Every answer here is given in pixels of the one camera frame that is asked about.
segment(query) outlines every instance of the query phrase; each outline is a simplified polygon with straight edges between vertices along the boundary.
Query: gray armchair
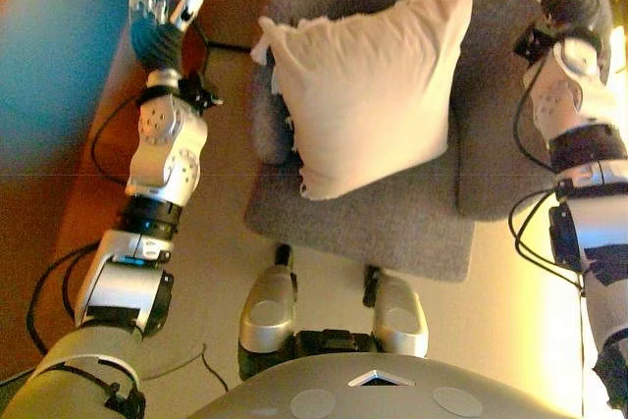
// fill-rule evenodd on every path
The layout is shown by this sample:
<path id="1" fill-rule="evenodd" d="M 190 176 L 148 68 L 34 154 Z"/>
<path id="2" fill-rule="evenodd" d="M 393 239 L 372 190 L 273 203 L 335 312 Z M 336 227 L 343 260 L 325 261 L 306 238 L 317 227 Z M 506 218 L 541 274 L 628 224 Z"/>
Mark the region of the gray armchair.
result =
<path id="1" fill-rule="evenodd" d="M 296 25 L 301 18 L 377 12 L 395 1 L 269 0 L 263 15 Z M 464 280 L 474 222 L 504 218 L 515 199 L 550 184 L 549 173 L 526 161 L 511 137 L 526 69 L 512 47 L 539 14 L 532 0 L 474 0 L 451 91 L 447 153 L 330 201 L 299 195 L 300 161 L 290 152 L 287 108 L 281 96 L 271 95 L 274 62 L 269 58 L 269 65 L 257 67 L 252 78 L 251 132 L 263 164 L 245 215 L 247 225 L 277 241 L 365 264 Z M 607 42 L 607 2 L 598 30 Z M 605 77 L 603 54 L 601 64 Z M 527 111 L 522 140 L 543 156 L 529 107 Z"/>

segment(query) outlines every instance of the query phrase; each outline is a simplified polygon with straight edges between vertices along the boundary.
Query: chair seat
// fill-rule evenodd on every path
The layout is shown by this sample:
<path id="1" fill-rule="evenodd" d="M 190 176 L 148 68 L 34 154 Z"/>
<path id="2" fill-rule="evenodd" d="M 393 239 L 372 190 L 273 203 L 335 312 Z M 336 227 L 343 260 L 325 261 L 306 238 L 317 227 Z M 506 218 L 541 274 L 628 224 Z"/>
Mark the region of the chair seat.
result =
<path id="1" fill-rule="evenodd" d="M 245 216 L 277 241 L 434 280 L 463 281 L 474 222 L 455 205 L 455 142 L 439 159 L 329 201 L 300 196 L 300 161 L 264 164 Z"/>

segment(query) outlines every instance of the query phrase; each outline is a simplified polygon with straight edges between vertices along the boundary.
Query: wire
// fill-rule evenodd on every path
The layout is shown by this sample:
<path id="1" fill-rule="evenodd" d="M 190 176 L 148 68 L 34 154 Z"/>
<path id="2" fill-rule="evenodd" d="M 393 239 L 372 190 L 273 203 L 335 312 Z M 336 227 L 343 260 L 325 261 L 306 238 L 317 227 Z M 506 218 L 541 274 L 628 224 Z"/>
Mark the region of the wire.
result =
<path id="1" fill-rule="evenodd" d="M 66 269 L 66 273 L 63 276 L 63 284 L 61 286 L 61 295 L 63 297 L 63 306 L 64 306 L 64 308 L 66 308 L 66 313 L 68 313 L 68 316 L 70 316 L 70 319 L 72 319 L 73 321 L 75 319 L 75 310 L 72 307 L 72 303 L 70 302 L 70 295 L 69 295 L 70 278 L 72 276 L 72 271 L 75 269 L 75 267 L 77 266 L 79 261 L 84 256 L 86 256 L 87 254 L 90 254 L 94 250 L 95 250 L 95 248 L 91 249 L 91 250 L 86 250 L 85 252 L 77 255 L 77 257 L 75 257 L 75 260 L 73 260 L 72 263 L 68 266 L 68 268 Z"/>
<path id="2" fill-rule="evenodd" d="M 580 401 L 580 409 L 582 413 L 582 417 L 585 417 L 585 322 L 584 322 L 584 313 L 582 311 L 582 290 L 578 293 L 578 307 L 580 308 L 580 361 L 582 362 L 582 376 L 581 376 L 581 401 Z"/>
<path id="3" fill-rule="evenodd" d="M 528 252 L 530 252 L 532 255 L 534 255 L 535 257 L 538 257 L 539 259 L 543 260 L 544 262 L 551 264 L 553 263 L 551 260 L 539 255 L 537 252 L 535 252 L 534 250 L 532 250 L 528 245 L 526 245 L 520 237 L 517 236 L 517 231 L 514 229 L 514 213 L 517 210 L 517 208 L 526 200 L 528 200 L 529 198 L 532 198 L 533 196 L 537 196 L 537 195 L 541 195 L 541 194 L 545 194 L 548 192 L 552 192 L 551 189 L 543 189 L 543 190 L 537 190 L 537 191 L 533 191 L 532 193 L 527 194 L 526 196 L 524 196 L 523 198 L 521 198 L 519 201 L 517 201 L 512 208 L 510 209 L 510 212 L 508 213 L 508 228 L 510 229 L 510 233 L 512 234 L 512 237 L 514 237 L 515 239 L 515 243 L 518 240 L 518 243 L 521 247 L 523 247 L 524 249 L 526 249 Z"/>
<path id="4" fill-rule="evenodd" d="M 205 368 L 207 370 L 209 370 L 209 373 L 214 375 L 216 377 L 216 379 L 221 383 L 221 385 L 225 389 L 225 393 L 228 393 L 229 392 L 229 387 L 227 386 L 227 382 L 225 382 L 225 380 L 223 380 L 223 377 L 221 377 L 218 374 L 218 372 L 216 372 L 216 370 L 214 370 L 212 367 L 210 367 L 209 363 L 207 363 L 207 359 L 205 358 L 205 344 L 203 344 L 203 351 L 201 352 L 200 358 L 203 360 L 203 364 L 205 365 Z"/>
<path id="5" fill-rule="evenodd" d="M 107 117 L 107 119 L 103 122 L 103 124 L 100 126 L 100 128 L 96 132 L 96 136 L 94 137 L 93 141 L 91 141 L 91 147 L 89 149 L 89 155 L 91 156 L 91 161 L 96 166 L 96 169 L 98 169 L 98 172 L 100 173 L 100 175 L 102 175 L 102 177 L 104 177 L 105 179 L 113 183 L 117 183 L 118 185 L 126 186 L 127 181 L 123 181 L 122 179 L 118 179 L 117 177 L 112 176 L 111 174 L 109 174 L 107 171 L 105 171 L 102 168 L 102 166 L 98 162 L 98 158 L 96 157 L 96 145 L 98 144 L 100 135 L 102 134 L 103 131 L 105 131 L 105 128 L 107 128 L 109 123 L 116 117 L 116 115 L 118 115 L 122 111 L 123 108 L 125 108 L 127 105 L 133 102 L 133 100 L 135 100 L 138 96 L 139 96 L 139 93 L 134 94 L 130 98 L 122 102 L 120 105 L 118 105 L 116 110 L 114 110 L 113 113 Z"/>
<path id="6" fill-rule="evenodd" d="M 35 344 L 35 346 L 37 347 L 37 350 L 39 350 L 39 353 L 41 353 L 42 355 L 45 355 L 46 353 L 48 353 L 48 347 L 46 347 L 46 344 L 43 343 L 43 340 L 41 340 L 41 337 L 39 336 L 39 333 L 37 332 L 37 329 L 35 328 L 35 320 L 34 320 L 35 307 L 37 306 L 37 301 L 39 300 L 39 296 L 41 295 L 41 290 L 43 289 L 43 286 L 46 283 L 46 280 L 48 279 L 48 277 L 50 276 L 53 270 L 55 270 L 57 267 L 63 264 L 66 260 L 72 257 L 75 257 L 78 254 L 83 253 L 85 250 L 91 248 L 92 246 L 97 247 L 98 242 L 93 242 L 92 244 L 88 244 L 79 249 L 75 249 L 69 254 L 66 254 L 60 259 L 57 259 L 56 261 L 54 261 L 52 264 L 48 266 L 46 271 L 37 281 L 37 285 L 35 286 L 32 292 L 32 296 L 30 298 L 30 304 L 28 305 L 28 312 L 26 313 L 26 329 L 28 330 L 28 334 L 30 335 L 32 342 Z"/>
<path id="7" fill-rule="evenodd" d="M 152 377 L 147 377 L 147 378 L 142 378 L 142 380 L 144 382 L 148 382 L 150 380 L 157 380 L 158 378 L 163 378 L 167 375 L 170 375 L 171 373 L 175 373 L 179 370 L 181 370 L 183 367 L 186 367 L 187 365 L 189 365 L 190 363 L 192 363 L 194 360 L 197 360 L 198 358 L 201 358 L 203 360 L 203 364 L 205 365 L 205 368 L 207 369 L 207 371 L 209 373 L 211 373 L 214 377 L 216 377 L 216 379 L 221 383 L 221 385 L 223 386 L 223 388 L 225 389 L 225 393 L 229 391 L 229 387 L 227 386 L 227 382 L 225 382 L 225 380 L 223 379 L 223 377 L 221 377 L 218 372 L 216 372 L 216 370 L 214 370 L 212 367 L 209 366 L 209 364 L 207 363 L 207 360 L 205 359 L 205 350 L 207 349 L 207 345 L 204 343 L 203 344 L 203 349 L 196 355 L 194 355 L 192 358 L 186 360 L 184 363 L 182 363 L 181 365 L 178 365 L 174 368 L 171 368 L 169 370 L 166 370 L 163 373 L 160 373 L 158 375 L 154 375 Z"/>
<path id="8" fill-rule="evenodd" d="M 517 145 L 517 148 L 519 149 L 519 152 L 521 152 L 526 158 L 528 158 L 530 161 L 534 162 L 538 166 L 540 166 L 540 167 L 546 169 L 547 171 L 550 171 L 553 174 L 555 174 L 556 171 L 554 170 L 554 168 L 551 165 L 546 164 L 542 160 L 540 160 L 540 159 L 536 158 L 535 156 L 533 156 L 525 148 L 525 146 L 521 142 L 521 139 L 519 138 L 519 120 L 521 119 L 521 112 L 523 111 L 523 106 L 525 105 L 525 103 L 527 102 L 528 98 L 530 97 L 530 92 L 532 91 L 532 88 L 534 87 L 534 84 L 537 82 L 537 79 L 539 78 L 539 75 L 541 74 L 541 71 L 543 70 L 543 67 L 545 66 L 546 62 L 548 61 L 548 57 L 549 57 L 549 55 L 546 55 L 546 57 L 543 59 L 543 62 L 541 63 L 541 65 L 539 66 L 539 68 L 535 72 L 534 76 L 532 77 L 532 81 L 530 82 L 530 85 L 528 85 L 528 87 L 526 88 L 525 92 L 523 93 L 523 96 L 521 97 L 521 100 L 519 100 L 519 104 L 517 105 L 517 110 L 516 110 L 516 112 L 514 114 L 514 120 L 512 121 L 512 137 L 514 138 L 514 142 Z"/>
<path id="9" fill-rule="evenodd" d="M 551 273 L 553 275 L 556 275 L 557 277 L 563 279 L 564 281 L 566 281 L 570 285 L 573 285 L 579 291 L 582 291 L 582 286 L 580 284 L 577 284 L 577 283 L 573 282 L 572 280 L 569 280 L 567 277 L 564 277 L 563 275 L 557 273 L 556 271 L 552 270 L 550 267 L 545 265 L 544 262 L 547 263 L 547 264 L 551 264 L 551 265 L 555 265 L 555 264 L 553 262 L 551 262 L 550 260 L 548 260 L 547 258 L 542 257 L 541 255 L 539 255 L 537 252 L 532 250 L 530 247 L 528 247 L 521 240 L 523 235 L 525 234 L 525 231 L 526 231 L 530 221 L 532 221 L 532 218 L 537 213 L 537 211 L 539 210 L 541 205 L 543 205 L 543 203 L 551 196 L 552 193 L 553 193 L 553 190 L 537 190 L 537 191 L 534 191 L 534 192 L 524 196 L 523 198 L 521 198 L 519 201 L 517 201 L 514 204 L 514 206 L 510 210 L 510 213 L 508 214 L 508 226 L 510 228 L 510 232 L 513 234 L 513 236 L 515 238 L 515 245 L 514 245 L 514 247 L 515 247 L 515 250 L 517 251 L 517 254 L 519 254 L 523 259 L 527 260 L 528 262 L 532 263 L 533 265 L 536 265 L 540 269 L 545 270 L 546 272 L 549 272 L 549 273 Z M 544 196 L 535 204 L 535 206 L 532 208 L 532 210 L 528 213 L 528 216 L 526 217 L 524 223 L 521 225 L 521 228 L 519 228 L 518 231 L 515 231 L 514 230 L 514 224 L 513 224 L 512 220 L 513 220 L 514 212 L 516 211 L 517 207 L 520 204 L 522 204 L 524 201 L 526 201 L 527 199 L 532 198 L 533 196 L 536 196 L 536 195 L 539 195 L 539 194 L 543 194 Z M 531 255 L 525 254 L 523 252 L 523 250 L 521 250 L 522 247 L 525 248 L 526 250 L 528 250 Z M 535 260 L 533 258 L 533 256 L 537 257 L 540 260 Z"/>

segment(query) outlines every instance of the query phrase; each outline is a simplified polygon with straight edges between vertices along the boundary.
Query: pillow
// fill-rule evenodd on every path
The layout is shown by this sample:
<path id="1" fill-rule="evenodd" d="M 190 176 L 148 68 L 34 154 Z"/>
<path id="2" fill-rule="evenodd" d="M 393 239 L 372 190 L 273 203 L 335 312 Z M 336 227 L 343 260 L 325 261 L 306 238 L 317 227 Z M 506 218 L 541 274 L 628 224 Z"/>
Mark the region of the pillow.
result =
<path id="1" fill-rule="evenodd" d="M 336 198 L 435 159 L 447 148 L 449 92 L 473 0 L 399 0 L 373 15 L 262 17 L 251 52 L 275 57 L 303 161 L 301 194 Z"/>

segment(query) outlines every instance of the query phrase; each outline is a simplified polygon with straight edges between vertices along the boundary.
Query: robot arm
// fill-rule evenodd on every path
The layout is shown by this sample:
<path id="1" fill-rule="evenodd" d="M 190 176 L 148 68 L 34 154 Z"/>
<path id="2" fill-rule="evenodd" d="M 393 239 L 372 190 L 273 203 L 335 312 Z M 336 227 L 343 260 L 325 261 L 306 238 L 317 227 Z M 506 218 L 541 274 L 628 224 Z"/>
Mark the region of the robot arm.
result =
<path id="1" fill-rule="evenodd" d="M 524 83 L 555 172 L 552 252 L 583 277 L 595 371 L 628 417 L 628 153 L 618 104 L 600 80 L 599 0 L 538 1 L 544 25 L 528 28 L 515 50 L 531 63 Z"/>
<path id="2" fill-rule="evenodd" d="M 140 143 L 128 202 L 102 237 L 75 309 L 77 329 L 59 340 L 14 397 L 3 418 L 141 418 L 145 400 L 133 368 L 144 337 L 166 321 L 172 239 L 200 177 L 207 138 L 201 115 L 219 100 L 200 76 L 183 79 L 183 36 L 203 0 L 130 0 L 131 41 L 149 72 L 139 98 Z"/>

